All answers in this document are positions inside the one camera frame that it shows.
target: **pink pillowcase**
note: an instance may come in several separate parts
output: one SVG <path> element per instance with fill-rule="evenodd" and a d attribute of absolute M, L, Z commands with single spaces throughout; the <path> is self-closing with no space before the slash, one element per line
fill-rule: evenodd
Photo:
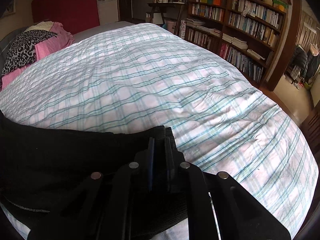
<path fill-rule="evenodd" d="M 51 37 L 35 45 L 37 61 L 42 58 L 70 46 L 74 42 L 71 33 L 66 32 L 62 28 L 62 24 L 55 22 L 50 31 L 58 34 L 57 37 Z M 17 68 L 16 70 L 2 76 L 2 89 L 9 85 L 17 76 L 19 76 L 30 64 Z"/>

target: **curtain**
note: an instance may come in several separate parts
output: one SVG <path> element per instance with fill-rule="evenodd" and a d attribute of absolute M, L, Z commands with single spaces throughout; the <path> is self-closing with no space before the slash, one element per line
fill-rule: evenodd
<path fill-rule="evenodd" d="M 308 51 L 310 43 L 320 47 L 320 25 L 306 12 L 302 11 L 296 44 L 300 44 L 305 51 Z"/>

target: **plaid bedspread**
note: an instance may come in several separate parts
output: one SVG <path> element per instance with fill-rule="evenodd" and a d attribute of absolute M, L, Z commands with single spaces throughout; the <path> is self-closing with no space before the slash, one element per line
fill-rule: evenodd
<path fill-rule="evenodd" d="M 314 194 L 317 164 L 281 108 L 219 56 L 153 24 L 100 33 L 45 57 L 0 93 L 0 109 L 42 128 L 133 133 L 170 126 L 187 161 L 227 171 L 292 238 Z M 155 238 L 187 239 L 187 222 Z"/>

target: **dark red panel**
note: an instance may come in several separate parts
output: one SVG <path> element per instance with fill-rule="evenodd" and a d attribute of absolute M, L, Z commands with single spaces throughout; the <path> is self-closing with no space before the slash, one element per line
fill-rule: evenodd
<path fill-rule="evenodd" d="M 72 34 L 100 25 L 97 0 L 33 0 L 31 6 L 34 22 L 61 22 Z"/>

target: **silver rivet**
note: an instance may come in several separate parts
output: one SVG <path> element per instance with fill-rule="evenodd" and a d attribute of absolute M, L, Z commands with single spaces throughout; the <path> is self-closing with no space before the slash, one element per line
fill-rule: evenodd
<path fill-rule="evenodd" d="M 101 178 L 101 173 L 100 172 L 93 172 L 91 174 L 91 179 L 100 179 Z"/>
<path fill-rule="evenodd" d="M 137 163 L 137 162 L 129 163 L 129 167 L 130 167 L 131 169 L 136 169 L 136 168 L 139 167 L 139 163 Z"/>
<path fill-rule="evenodd" d="M 187 169 L 190 167 L 190 163 L 188 162 L 182 162 L 180 163 L 180 167 L 183 168 L 183 169 Z"/>
<path fill-rule="evenodd" d="M 222 179 L 226 179 L 226 178 L 229 177 L 229 174 L 226 173 L 225 171 L 220 171 L 220 172 L 218 173 L 218 175 L 219 175 L 219 177 L 222 178 Z"/>

